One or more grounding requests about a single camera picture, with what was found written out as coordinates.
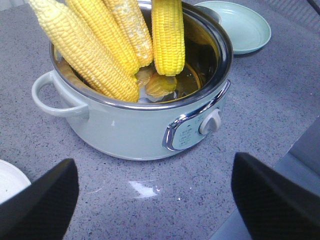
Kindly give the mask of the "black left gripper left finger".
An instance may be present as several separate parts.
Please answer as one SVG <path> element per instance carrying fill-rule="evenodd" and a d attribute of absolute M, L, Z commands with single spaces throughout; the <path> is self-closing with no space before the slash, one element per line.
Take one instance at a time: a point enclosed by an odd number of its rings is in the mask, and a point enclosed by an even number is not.
<path fill-rule="evenodd" d="M 78 169 L 64 159 L 30 186 L 1 203 L 2 240 L 61 240 L 79 196 Z"/>

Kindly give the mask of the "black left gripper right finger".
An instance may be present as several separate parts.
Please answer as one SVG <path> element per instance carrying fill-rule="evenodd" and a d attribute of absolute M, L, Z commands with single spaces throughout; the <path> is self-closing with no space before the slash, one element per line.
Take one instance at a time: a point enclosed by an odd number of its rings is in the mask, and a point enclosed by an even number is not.
<path fill-rule="evenodd" d="M 246 152 L 234 156 L 231 191 L 253 240 L 320 238 L 319 196 Z"/>

